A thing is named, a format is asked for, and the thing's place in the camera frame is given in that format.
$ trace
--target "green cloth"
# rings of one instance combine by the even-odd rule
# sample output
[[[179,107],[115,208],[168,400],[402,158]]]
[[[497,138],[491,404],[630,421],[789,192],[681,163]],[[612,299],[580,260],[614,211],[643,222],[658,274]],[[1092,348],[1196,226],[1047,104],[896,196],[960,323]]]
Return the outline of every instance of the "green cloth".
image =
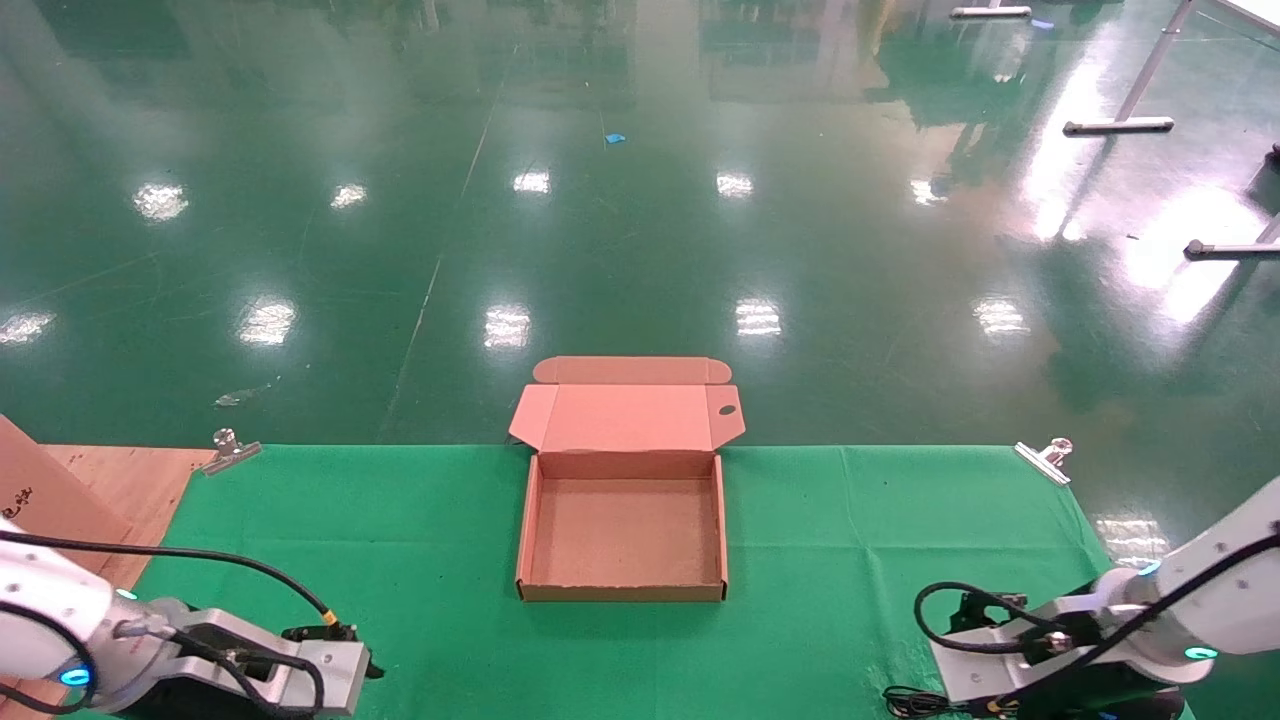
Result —
[[[963,580],[1038,603],[1106,555],[1068,489],[1009,447],[723,451],[728,600],[525,605],[513,577],[529,451],[270,446],[192,479],[165,544],[274,564],[329,602],[387,678],[367,720],[879,719],[888,684],[941,689],[911,619]],[[311,609],[253,571],[157,559],[137,592],[265,628]],[[927,605],[946,628],[956,593]]]

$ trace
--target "wooden board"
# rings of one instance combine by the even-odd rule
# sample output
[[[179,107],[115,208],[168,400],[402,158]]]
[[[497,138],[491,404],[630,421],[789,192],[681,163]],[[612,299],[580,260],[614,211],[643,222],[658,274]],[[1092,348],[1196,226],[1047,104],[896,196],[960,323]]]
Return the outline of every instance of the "wooden board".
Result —
[[[154,447],[102,447],[45,445],[45,451],[70,469],[106,505],[132,527],[127,544],[159,544],[164,539],[191,474],[214,457],[211,450]],[[113,555],[102,577],[118,588],[132,588],[147,566],[146,556]],[[12,684],[12,679],[0,680]],[[59,702],[65,688],[55,683],[24,680],[22,692],[45,702]],[[0,700],[0,720],[44,720],[17,702]]]

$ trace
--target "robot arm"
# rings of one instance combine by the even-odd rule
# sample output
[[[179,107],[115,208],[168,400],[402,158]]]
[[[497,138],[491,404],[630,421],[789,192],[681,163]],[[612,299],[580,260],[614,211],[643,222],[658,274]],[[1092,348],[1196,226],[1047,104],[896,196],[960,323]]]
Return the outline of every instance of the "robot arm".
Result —
[[[931,638],[943,700],[978,717],[1176,717],[1169,700],[1220,652],[1280,648],[1277,548],[1280,478],[1161,562],[1108,570],[1005,623],[982,610],[1005,598],[970,588],[951,632]]]
[[[0,675],[87,685],[83,706],[137,720],[349,716],[365,678],[381,676],[332,614],[276,635],[223,610],[141,602],[46,539],[0,520]]]

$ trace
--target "black cable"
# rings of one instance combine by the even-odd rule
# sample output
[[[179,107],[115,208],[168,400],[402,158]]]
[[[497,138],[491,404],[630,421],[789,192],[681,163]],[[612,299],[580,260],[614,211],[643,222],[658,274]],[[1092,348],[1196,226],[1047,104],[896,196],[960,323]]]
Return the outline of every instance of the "black cable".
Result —
[[[320,710],[324,707],[324,675],[320,673],[320,669],[316,667],[315,662],[311,662],[310,660],[280,655],[268,650],[239,650],[236,651],[236,661],[232,661],[230,657],[227,656],[227,652],[215,650],[212,646],[209,646],[182,630],[174,633],[170,639],[197,657],[204,657],[225,670],[227,674],[236,680],[236,684],[244,691],[244,697],[247,697],[255,707],[271,717],[279,717],[282,720],[297,720],[306,717],[310,720],[311,717],[319,715]],[[260,693],[253,685],[253,682],[250,680],[248,675],[246,675],[244,671],[237,666],[237,662],[255,661],[296,667],[310,675],[311,682],[315,684],[315,698],[311,701],[311,707],[305,710],[288,710],[278,705],[273,705],[262,697],[262,693]]]
[[[945,637],[934,633],[932,629],[929,629],[929,625],[924,621],[924,601],[931,594],[933,594],[936,592],[940,592],[940,591],[964,591],[964,592],[968,592],[970,594],[977,594],[977,596],[987,600],[992,605],[998,605],[1000,607],[1005,609],[1009,612],[1009,615],[1011,615],[1012,618],[1020,618],[1020,619],[1027,620],[1028,623],[1030,623],[1030,624],[1033,624],[1033,625],[1036,625],[1038,628],[1043,628],[1046,630],[1061,630],[1062,629],[1062,626],[1060,624],[1057,624],[1057,623],[1055,623],[1052,620],[1046,620],[1043,618],[1037,618],[1036,615],[1032,615],[1030,612],[1023,610],[1021,607],[1018,607],[1016,605],[1009,602],[1007,600],[1005,600],[1005,598],[1002,598],[1002,597],[1000,597],[997,594],[992,594],[992,593],[989,593],[989,592],[987,592],[987,591],[984,591],[982,588],[977,588],[974,585],[970,585],[968,583],[954,583],[954,582],[933,583],[932,585],[924,588],[923,591],[920,591],[919,594],[915,596],[915,624],[920,626],[920,632],[923,632],[925,634],[925,637],[928,637],[931,641],[933,641],[934,643],[937,643],[937,644],[940,644],[942,647],[950,648],[950,650],[959,650],[959,651],[963,651],[963,652],[974,652],[974,653],[978,653],[978,655],[1010,655],[1010,653],[1015,653],[1015,652],[1023,652],[1024,650],[1027,650],[1027,643],[1025,642],[966,643],[966,642],[960,642],[960,641],[954,641],[954,639],[950,639],[950,638],[945,638]]]
[[[1147,623],[1155,620],[1161,612],[1169,610],[1178,601],[1183,600],[1184,597],[1189,596],[1190,593],[1193,593],[1193,592],[1198,591],[1199,588],[1204,587],[1206,584],[1211,583],[1215,578],[1217,578],[1222,573],[1226,573],[1231,568],[1235,568],[1240,562],[1244,562],[1245,560],[1248,560],[1248,559],[1251,559],[1251,557],[1253,557],[1256,555],[1261,555],[1261,553],[1263,553],[1263,552],[1266,552],[1268,550],[1280,548],[1280,523],[1274,523],[1271,525],[1271,529],[1272,529],[1274,533],[1277,533],[1277,534],[1272,534],[1272,536],[1262,538],[1262,539],[1260,539],[1257,542],[1249,543],[1249,544],[1242,547],[1240,550],[1236,550],[1231,555],[1228,555],[1222,560],[1219,560],[1217,562],[1215,562],[1213,565],[1211,565],[1203,573],[1196,575],[1190,580],[1187,580],[1187,583],[1179,585],[1178,589],[1175,589],[1174,592],[1166,594],[1165,597],[1162,597],[1162,598],[1157,600],[1156,602],[1151,603],[1149,606],[1147,606],[1146,610],[1143,610],[1142,612],[1139,612],[1138,615],[1135,615],[1132,620],[1129,620],[1124,625],[1120,625],[1120,628],[1117,628],[1115,633],[1112,633],[1111,635],[1108,635],[1101,643],[1093,646],[1093,648],[1091,648],[1084,655],[1082,655],[1082,656],[1076,657],[1075,660],[1073,660],[1071,662],[1064,665],[1057,671],[1051,673],[1048,675],[1044,675],[1039,680],[1036,680],[1034,683],[1030,683],[1029,685],[1023,685],[1021,688],[1018,688],[1016,691],[1014,691],[1011,693],[1007,693],[1007,694],[1004,694],[1004,696],[998,697],[996,700],[996,705],[997,706],[1009,705],[1010,702],[1016,701],[1019,697],[1029,693],[1030,691],[1036,689],[1037,687],[1039,687],[1039,685],[1042,685],[1044,683],[1048,683],[1051,680],[1052,682],[1061,682],[1064,673],[1068,673],[1068,674],[1069,673],[1076,673],[1082,667],[1084,667],[1085,665],[1089,665],[1094,660],[1102,657],[1103,655],[1106,655],[1107,652],[1110,652],[1112,648],[1115,648],[1117,644],[1120,644],[1121,642],[1124,642],[1125,638],[1128,638],[1133,633],[1135,633],[1139,629],[1142,629],[1143,625],[1146,625]]]
[[[890,715],[905,719],[937,717],[966,712],[963,705],[951,705],[946,696],[906,685],[890,685],[881,693]]]
[[[0,696],[4,696],[24,707],[29,707],[36,712],[44,712],[45,715],[70,715],[77,710],[88,707],[90,701],[93,700],[93,693],[97,692],[97,664],[93,662],[93,655],[88,651],[88,647],[81,642],[79,638],[73,635],[70,630],[64,628],[61,623],[42,612],[36,612],[29,607],[23,607],[20,605],[0,600],[0,612],[26,618],[27,620],[31,620],[32,623],[36,623],[60,637],[63,642],[76,651],[76,659],[79,660],[81,665],[83,665],[84,670],[88,673],[88,683],[84,683],[84,694],[69,705],[50,705],[9,685],[0,685]]]
[[[320,601],[314,592],[306,588],[302,583],[294,580],[287,575],[283,570],[273,568],[266,562],[260,562],[252,557],[244,557],[243,555],[233,555],[230,552],[218,552],[214,550],[197,550],[189,547],[155,547],[143,544],[115,544],[109,542],[86,542],[86,541],[73,541],[67,538],[51,538],[45,536],[32,536],[27,533],[14,533],[9,530],[0,530],[0,542],[12,542],[17,544],[32,544],[36,547],[51,547],[55,550],[79,550],[83,552],[111,552],[116,555],[146,555],[146,556],[159,556],[159,557],[191,557],[196,560],[212,560],[215,562],[229,562],[232,565],[239,565],[242,568],[248,568],[251,570],[257,570],[265,575],[270,575],[276,580],[284,583],[293,592],[302,596],[303,600],[311,603],[320,615],[324,618],[326,625],[334,625],[338,623],[338,616],[329,610],[329,606]]]

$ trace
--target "box flap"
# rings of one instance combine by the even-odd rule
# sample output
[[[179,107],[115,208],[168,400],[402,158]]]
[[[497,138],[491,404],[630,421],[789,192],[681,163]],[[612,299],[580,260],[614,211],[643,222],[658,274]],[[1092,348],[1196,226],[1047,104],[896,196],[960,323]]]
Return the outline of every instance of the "box flap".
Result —
[[[710,357],[548,357],[534,368],[534,379],[559,384],[722,384],[732,379],[728,365]]]
[[[558,388],[543,452],[714,450],[704,386],[534,386]]]
[[[525,386],[520,404],[516,405],[516,416],[511,419],[508,432],[512,437],[534,450],[541,450],[558,391],[557,386]]]
[[[707,418],[712,428],[712,450],[746,432],[746,420],[733,386],[707,386]]]
[[[710,452],[746,430],[730,377],[709,357],[550,357],[511,434],[541,452]]]

